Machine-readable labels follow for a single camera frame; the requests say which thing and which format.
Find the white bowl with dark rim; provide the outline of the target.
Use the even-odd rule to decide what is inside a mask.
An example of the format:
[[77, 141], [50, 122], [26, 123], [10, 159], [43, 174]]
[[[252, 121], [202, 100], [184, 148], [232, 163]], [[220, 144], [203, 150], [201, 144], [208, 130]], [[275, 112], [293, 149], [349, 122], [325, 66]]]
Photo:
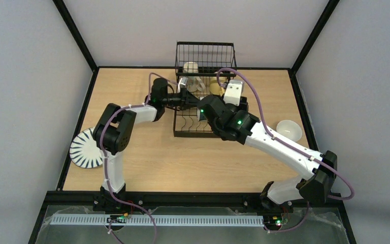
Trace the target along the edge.
[[206, 120], [203, 109], [197, 109], [197, 119], [198, 119], [198, 121]]

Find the plain white bowl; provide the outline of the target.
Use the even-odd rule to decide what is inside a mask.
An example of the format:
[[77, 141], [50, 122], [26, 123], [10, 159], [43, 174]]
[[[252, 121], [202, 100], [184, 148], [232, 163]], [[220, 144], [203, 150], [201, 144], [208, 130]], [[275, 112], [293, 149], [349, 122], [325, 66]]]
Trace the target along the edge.
[[292, 120], [282, 120], [277, 124], [276, 131], [284, 137], [297, 142], [302, 138], [302, 128]]

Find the black wire dish rack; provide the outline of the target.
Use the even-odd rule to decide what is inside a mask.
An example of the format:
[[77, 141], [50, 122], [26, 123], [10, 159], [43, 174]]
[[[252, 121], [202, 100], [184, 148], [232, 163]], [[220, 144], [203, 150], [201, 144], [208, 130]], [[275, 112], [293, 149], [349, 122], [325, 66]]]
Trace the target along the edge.
[[[199, 72], [187, 74], [183, 72], [185, 62], [196, 62]], [[206, 89], [192, 93], [199, 99], [210, 94], [210, 78], [216, 77], [216, 72], [221, 68], [237, 68], [235, 48], [233, 43], [226, 42], [184, 42], [178, 41], [175, 54], [175, 76], [180, 77], [200, 76]], [[174, 112], [173, 134], [182, 138], [215, 138], [207, 120], [198, 121], [197, 109], [177, 109]]]

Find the yellow ceramic mug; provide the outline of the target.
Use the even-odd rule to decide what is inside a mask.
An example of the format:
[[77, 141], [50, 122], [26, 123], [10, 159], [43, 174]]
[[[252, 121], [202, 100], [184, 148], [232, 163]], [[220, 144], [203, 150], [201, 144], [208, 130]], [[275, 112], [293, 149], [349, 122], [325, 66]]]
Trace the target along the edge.
[[225, 93], [225, 89], [217, 83], [216, 77], [210, 78], [209, 84], [210, 94], [222, 96]]

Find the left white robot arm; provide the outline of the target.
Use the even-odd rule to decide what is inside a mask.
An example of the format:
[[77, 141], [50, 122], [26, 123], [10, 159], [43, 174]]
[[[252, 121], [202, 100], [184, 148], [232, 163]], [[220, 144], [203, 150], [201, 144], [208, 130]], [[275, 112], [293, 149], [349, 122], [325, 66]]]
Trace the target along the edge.
[[156, 78], [145, 101], [140, 105], [119, 106], [109, 103], [93, 131], [104, 164], [101, 189], [112, 197], [122, 198], [125, 191], [123, 151], [129, 144], [134, 125], [158, 121], [165, 109], [194, 108], [199, 99], [188, 90], [188, 78], [178, 80], [176, 90], [165, 78]]

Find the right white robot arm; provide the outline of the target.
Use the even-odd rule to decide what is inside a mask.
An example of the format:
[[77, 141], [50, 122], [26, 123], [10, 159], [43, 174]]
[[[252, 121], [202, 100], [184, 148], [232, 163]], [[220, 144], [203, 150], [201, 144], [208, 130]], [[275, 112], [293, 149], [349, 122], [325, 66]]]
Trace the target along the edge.
[[311, 150], [265, 127], [255, 115], [221, 97], [209, 95], [197, 104], [213, 133], [224, 141], [236, 141], [263, 151], [293, 169], [298, 176], [267, 183], [261, 193], [266, 205], [280, 205], [304, 199], [325, 204], [335, 181], [331, 170], [337, 168], [337, 156]]

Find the seashell pattern ceramic mug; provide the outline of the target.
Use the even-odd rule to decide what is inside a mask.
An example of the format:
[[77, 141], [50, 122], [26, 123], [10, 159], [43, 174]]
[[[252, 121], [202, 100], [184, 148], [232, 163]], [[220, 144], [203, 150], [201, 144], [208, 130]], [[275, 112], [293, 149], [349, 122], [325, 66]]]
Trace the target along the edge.
[[[196, 62], [185, 62], [183, 65], [183, 72], [187, 74], [198, 73], [199, 66]], [[206, 89], [200, 76], [187, 76], [187, 79], [186, 87], [189, 92], [203, 92]]]

